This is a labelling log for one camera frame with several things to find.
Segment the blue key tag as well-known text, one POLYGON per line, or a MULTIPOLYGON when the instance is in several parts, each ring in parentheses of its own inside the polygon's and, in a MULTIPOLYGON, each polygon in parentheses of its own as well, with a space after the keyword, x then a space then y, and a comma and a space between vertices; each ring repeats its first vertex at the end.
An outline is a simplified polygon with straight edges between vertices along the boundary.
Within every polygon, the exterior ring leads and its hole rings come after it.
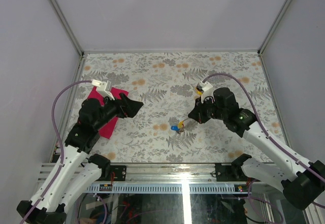
POLYGON ((179 128, 178 128, 176 125, 173 125, 173 126, 171 126, 171 130, 173 130, 173 131, 178 131, 179 128))

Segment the metal spiral keyring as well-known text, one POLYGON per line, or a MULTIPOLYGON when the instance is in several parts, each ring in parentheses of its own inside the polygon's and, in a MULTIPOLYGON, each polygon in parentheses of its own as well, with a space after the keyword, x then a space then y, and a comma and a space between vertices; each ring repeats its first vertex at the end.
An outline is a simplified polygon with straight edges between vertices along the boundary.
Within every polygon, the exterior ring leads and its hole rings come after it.
POLYGON ((177 131, 179 134, 185 132, 186 130, 192 129, 197 125, 197 122, 195 120, 193 120, 193 119, 190 119, 190 118, 186 118, 186 119, 181 120, 181 121, 184 121, 184 128, 179 129, 177 131))

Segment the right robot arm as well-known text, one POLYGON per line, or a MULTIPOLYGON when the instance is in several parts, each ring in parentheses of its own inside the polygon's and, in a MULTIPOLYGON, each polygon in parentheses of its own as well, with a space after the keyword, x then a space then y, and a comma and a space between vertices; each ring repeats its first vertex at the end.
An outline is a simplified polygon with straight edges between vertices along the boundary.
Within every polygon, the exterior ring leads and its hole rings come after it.
POLYGON ((232 167, 236 180, 246 177, 264 182, 283 193, 299 210, 306 209, 324 192, 324 163, 301 156, 283 142, 276 142, 257 116, 239 107, 228 88, 215 89, 208 82, 197 86, 199 98, 188 117, 203 124, 210 119, 223 121, 226 128, 261 150, 274 164, 271 167, 249 155, 239 157, 232 167))

